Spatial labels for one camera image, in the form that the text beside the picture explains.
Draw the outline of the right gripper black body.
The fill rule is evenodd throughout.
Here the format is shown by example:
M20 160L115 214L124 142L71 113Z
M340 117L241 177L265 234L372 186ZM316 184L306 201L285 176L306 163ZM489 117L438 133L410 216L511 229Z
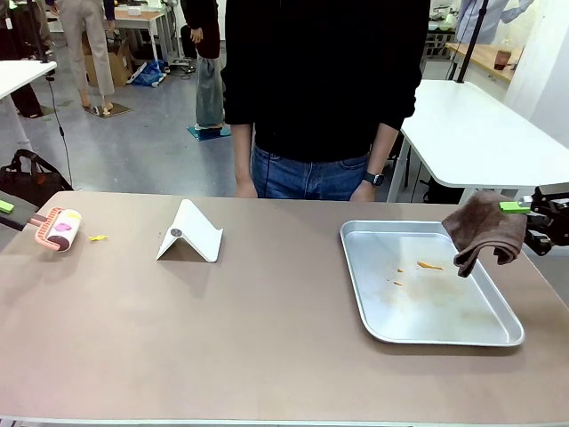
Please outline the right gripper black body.
M547 236L553 245L569 245L569 182L536 187L538 213L528 215L528 230Z

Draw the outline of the brown cloth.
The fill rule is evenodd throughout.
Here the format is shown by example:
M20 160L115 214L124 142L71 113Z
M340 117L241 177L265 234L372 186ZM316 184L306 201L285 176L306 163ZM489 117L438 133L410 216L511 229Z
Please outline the brown cloth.
M442 225L458 253L453 264L458 275L468 277L484 248L492 248L499 265L509 264L519 256L525 238L527 217L522 213L504 213L503 195L480 190L465 205L443 219Z

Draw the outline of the pink lint roller black handle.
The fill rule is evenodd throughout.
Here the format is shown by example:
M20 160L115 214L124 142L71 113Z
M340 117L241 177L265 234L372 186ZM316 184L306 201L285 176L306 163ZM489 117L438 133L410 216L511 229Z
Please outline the pink lint roller black handle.
M55 252L67 252L82 224L82 215L74 209L52 208L41 215L23 207L11 208L0 204L0 223L22 231L27 224L36 227L35 241Z

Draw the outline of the person's left hand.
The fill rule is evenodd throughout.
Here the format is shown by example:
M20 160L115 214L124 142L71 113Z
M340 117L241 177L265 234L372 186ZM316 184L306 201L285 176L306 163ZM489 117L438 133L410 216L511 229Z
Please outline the person's left hand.
M368 181L361 181L350 196L350 202L374 202L376 187Z

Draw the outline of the dark bag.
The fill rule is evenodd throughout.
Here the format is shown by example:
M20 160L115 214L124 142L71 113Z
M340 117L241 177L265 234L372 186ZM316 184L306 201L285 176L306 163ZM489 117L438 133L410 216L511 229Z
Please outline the dark bag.
M18 149L9 165L0 167L0 190L41 207L60 191L73 187L49 162L28 149Z

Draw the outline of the metal tray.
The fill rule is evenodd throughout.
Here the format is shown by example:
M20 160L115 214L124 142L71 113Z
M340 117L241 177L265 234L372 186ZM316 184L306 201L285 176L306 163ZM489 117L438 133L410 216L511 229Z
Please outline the metal tray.
M458 275L457 250L441 223L348 221L340 235L361 321L377 340L495 348L524 342L520 320L482 264L467 278Z

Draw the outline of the small white table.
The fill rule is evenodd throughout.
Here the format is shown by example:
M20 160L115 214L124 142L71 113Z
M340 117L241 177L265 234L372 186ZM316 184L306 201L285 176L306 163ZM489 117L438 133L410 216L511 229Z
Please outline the small white table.
M30 84L39 77L46 76L56 68L56 61L0 60L0 101L5 104L20 149L32 150L32 146L19 119L11 95L24 85Z

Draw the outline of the wooden workbench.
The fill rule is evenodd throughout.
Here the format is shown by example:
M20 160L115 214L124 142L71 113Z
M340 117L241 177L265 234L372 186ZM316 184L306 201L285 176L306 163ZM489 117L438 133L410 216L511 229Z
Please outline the wooden workbench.
M455 60L461 65L466 57L469 46L467 44L446 43L445 48L456 56ZM469 67L480 68L488 76L496 77L506 84L510 84L515 74L514 66L519 62L523 48L514 47L511 50L509 61L503 70L494 68L494 60L499 46L494 44L476 44L469 61Z

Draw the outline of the person in beige trousers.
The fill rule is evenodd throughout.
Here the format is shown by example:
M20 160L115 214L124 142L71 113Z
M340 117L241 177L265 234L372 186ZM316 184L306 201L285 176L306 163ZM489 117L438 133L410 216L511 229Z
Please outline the person in beige trousers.
M115 31L114 0L46 0L52 13L59 16L68 47L68 57L82 107L109 115L114 105L108 97L115 93L108 57L107 31ZM84 59L83 33L91 49L100 91L101 108L92 105Z

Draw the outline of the cardboard box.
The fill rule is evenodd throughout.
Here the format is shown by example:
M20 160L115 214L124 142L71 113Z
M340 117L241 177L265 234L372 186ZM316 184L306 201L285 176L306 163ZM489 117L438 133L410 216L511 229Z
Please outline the cardboard box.
M83 53L86 69L87 82L91 86L97 86L96 70L94 67L92 50L86 34L83 33ZM108 58L111 76L115 86L126 86L132 76L132 55L127 38L108 41Z

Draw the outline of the blue bag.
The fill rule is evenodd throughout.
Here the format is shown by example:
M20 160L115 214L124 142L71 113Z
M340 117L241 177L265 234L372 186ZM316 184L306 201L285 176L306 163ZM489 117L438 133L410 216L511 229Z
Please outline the blue bag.
M158 87L166 77L165 65L161 60L153 60L140 65L127 81L129 85Z

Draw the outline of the teal floor mat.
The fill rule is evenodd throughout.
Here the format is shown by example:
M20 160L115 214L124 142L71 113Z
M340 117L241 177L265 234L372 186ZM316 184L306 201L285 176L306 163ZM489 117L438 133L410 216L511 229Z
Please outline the teal floor mat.
M231 135L230 129L225 126L203 128L196 125L192 125L187 128L187 131L197 141L210 141L219 138L229 137Z

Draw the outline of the person in black sweater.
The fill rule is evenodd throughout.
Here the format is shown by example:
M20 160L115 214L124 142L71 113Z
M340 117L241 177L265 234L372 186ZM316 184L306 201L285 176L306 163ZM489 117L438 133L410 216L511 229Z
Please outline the person in black sweater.
M415 110L430 0L227 0L226 120L258 197L349 201L380 124Z

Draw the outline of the wooden top white desk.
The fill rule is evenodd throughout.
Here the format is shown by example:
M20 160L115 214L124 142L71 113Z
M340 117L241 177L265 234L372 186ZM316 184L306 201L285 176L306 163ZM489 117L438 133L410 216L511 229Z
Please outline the wooden top white desk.
M154 60L172 64L179 58L175 14L171 7L118 7L115 16L117 28L148 32Z

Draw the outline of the person in grey jeans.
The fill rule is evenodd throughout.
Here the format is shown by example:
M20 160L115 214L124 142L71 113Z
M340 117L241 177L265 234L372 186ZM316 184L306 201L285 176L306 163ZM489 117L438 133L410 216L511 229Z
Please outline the person in grey jeans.
M217 0L180 0L196 47L196 123L198 133L223 127L223 86L220 75L220 27Z

